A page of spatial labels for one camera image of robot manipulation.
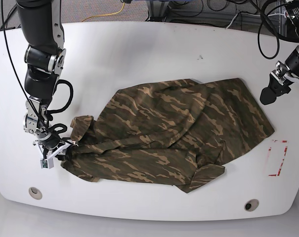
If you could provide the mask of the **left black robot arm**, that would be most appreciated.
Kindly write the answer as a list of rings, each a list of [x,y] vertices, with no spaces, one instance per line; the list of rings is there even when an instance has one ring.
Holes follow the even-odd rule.
[[[296,46],[285,62],[278,61],[276,69],[269,74],[269,84],[261,91],[260,95],[260,102],[263,105],[272,104],[276,101],[277,97],[288,94],[291,91],[290,85],[294,82],[299,84],[299,0],[286,0],[284,4],[277,6],[277,8],[285,8],[287,21],[291,25],[290,30],[295,32],[295,37],[283,36],[277,32],[275,26],[268,18],[270,13],[265,12],[267,7],[272,3],[275,3],[275,1],[267,0],[258,10],[261,19],[259,31],[262,26],[265,26],[277,39],[277,51],[275,55],[272,57],[264,55],[264,58],[274,59],[277,56],[281,40],[298,43],[298,46]]]

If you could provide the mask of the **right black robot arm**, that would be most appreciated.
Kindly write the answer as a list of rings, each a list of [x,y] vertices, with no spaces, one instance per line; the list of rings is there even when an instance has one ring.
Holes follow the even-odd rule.
[[[73,99],[73,86],[60,79],[66,55],[64,30],[61,23],[61,1],[18,0],[16,2],[21,29],[29,46],[24,61],[27,64],[24,89],[26,102],[24,130],[36,136],[35,146],[41,154],[43,168],[51,168],[53,158],[65,160],[67,149],[75,145],[69,138],[61,138],[67,131],[62,123],[50,125],[53,114],[65,111]],[[67,103],[60,109],[49,110],[58,85],[69,87]]]

